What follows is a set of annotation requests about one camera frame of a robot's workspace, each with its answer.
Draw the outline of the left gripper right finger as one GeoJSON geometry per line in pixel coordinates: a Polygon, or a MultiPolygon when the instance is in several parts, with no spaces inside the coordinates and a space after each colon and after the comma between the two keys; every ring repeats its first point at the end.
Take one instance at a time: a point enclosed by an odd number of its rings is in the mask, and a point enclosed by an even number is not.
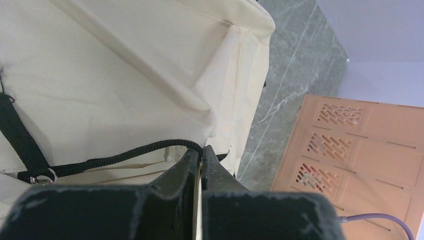
{"type": "Polygon", "coordinates": [[[317,193],[250,191],[202,151],[202,239],[343,240],[335,209],[317,193]]]}

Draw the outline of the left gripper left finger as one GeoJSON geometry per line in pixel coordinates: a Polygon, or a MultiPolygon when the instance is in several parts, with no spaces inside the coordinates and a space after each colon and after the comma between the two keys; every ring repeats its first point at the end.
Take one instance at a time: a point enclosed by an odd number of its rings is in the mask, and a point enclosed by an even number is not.
{"type": "Polygon", "coordinates": [[[49,185],[27,190],[12,207],[3,240],[191,240],[200,156],[188,150],[142,185],[49,185]]]}

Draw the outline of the beige canvas backpack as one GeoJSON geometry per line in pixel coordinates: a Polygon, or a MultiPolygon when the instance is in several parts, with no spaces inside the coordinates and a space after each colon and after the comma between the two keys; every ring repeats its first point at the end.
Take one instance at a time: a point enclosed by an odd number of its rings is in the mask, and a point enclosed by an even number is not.
{"type": "Polygon", "coordinates": [[[146,183],[212,146],[236,174],[275,22],[254,0],[3,0],[0,90],[58,184],[146,183]]]}

